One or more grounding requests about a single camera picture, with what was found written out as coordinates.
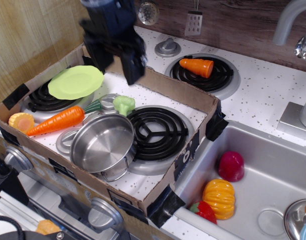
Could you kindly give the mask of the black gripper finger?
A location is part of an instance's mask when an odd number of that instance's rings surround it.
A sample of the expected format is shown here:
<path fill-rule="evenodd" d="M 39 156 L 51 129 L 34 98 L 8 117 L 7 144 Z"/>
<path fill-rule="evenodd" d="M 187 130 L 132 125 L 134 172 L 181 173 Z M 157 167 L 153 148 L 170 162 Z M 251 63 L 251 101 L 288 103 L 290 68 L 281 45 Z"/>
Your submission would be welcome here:
<path fill-rule="evenodd" d="M 126 50 L 120 57 L 122 69 L 128 85 L 133 85 L 145 75 L 146 55 L 134 50 Z"/>
<path fill-rule="evenodd" d="M 113 63 L 114 56 L 103 47 L 92 47 L 89 50 L 94 65 L 104 74 Z"/>

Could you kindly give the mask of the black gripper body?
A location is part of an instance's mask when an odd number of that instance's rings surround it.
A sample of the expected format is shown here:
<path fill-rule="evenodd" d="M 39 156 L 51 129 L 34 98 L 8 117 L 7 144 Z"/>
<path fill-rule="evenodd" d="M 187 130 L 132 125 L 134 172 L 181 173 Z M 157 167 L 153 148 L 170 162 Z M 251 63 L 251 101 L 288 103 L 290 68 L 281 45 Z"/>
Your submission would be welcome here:
<path fill-rule="evenodd" d="M 111 54 L 121 57 L 127 50 L 145 54 L 144 41 L 135 32 L 136 14 L 133 9 L 89 9 L 89 19 L 79 24 L 84 30 L 87 50 L 105 48 Z"/>

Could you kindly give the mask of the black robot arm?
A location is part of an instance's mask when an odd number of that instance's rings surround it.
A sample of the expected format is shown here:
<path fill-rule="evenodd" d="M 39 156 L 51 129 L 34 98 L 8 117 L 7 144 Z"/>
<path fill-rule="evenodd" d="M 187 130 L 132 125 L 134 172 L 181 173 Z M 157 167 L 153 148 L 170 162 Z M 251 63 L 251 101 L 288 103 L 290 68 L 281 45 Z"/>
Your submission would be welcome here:
<path fill-rule="evenodd" d="M 121 60 L 123 74 L 129 85 L 145 75 L 146 45 L 134 24 L 137 13 L 132 0 L 82 0 L 89 19 L 80 20 L 83 41 L 94 65 L 102 72 Z"/>

